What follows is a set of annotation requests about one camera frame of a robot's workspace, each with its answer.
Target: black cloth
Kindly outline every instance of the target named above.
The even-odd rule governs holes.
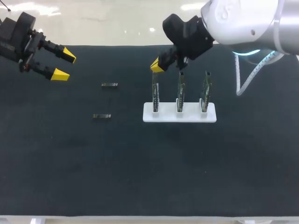
[[[0,215],[299,216],[296,57],[237,97],[234,55],[215,46],[185,70],[185,102],[210,71],[217,122],[144,123],[149,66],[167,47],[70,46],[74,65],[40,52],[68,82],[0,59]],[[253,68],[241,60],[243,81]],[[160,101],[175,101],[175,66],[159,83]]]

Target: metal component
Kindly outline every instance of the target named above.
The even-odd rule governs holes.
[[[178,112],[183,112],[184,99],[185,99],[184,73],[180,72],[179,79],[178,79],[178,103],[177,103]]]
[[[102,88],[117,88],[118,83],[102,83]]]
[[[107,119],[107,118],[111,118],[111,114],[94,114],[93,118],[94,119]]]
[[[153,72],[153,111],[158,112],[159,109],[159,83],[158,74]]]
[[[212,80],[211,80],[211,73],[206,71],[205,80],[203,83],[202,89],[202,101],[201,101],[201,111],[207,112],[207,107],[210,101],[210,94],[211,94],[211,87],[212,87]]]

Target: table surface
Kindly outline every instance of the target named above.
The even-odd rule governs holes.
[[[185,101],[199,99],[210,71],[217,122],[144,123],[149,65],[166,48],[70,46],[74,65],[47,62],[68,82],[0,59],[0,215],[299,216],[296,57],[237,97],[234,56],[215,46],[186,69]],[[242,80],[252,69],[241,61]],[[160,101],[175,100],[177,81],[174,66],[159,77]]]

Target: floor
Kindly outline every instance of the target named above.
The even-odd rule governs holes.
[[[187,21],[207,0],[4,0],[0,18],[36,17],[35,29],[62,45],[171,44],[162,21],[175,13]]]

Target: white stand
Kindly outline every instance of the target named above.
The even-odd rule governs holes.
[[[177,103],[159,102],[159,111],[153,112],[153,102],[145,103],[143,107],[144,122],[174,122],[174,123],[215,123],[215,105],[209,103],[207,112],[201,111],[201,101],[199,103],[184,103],[183,112],[178,112]]]

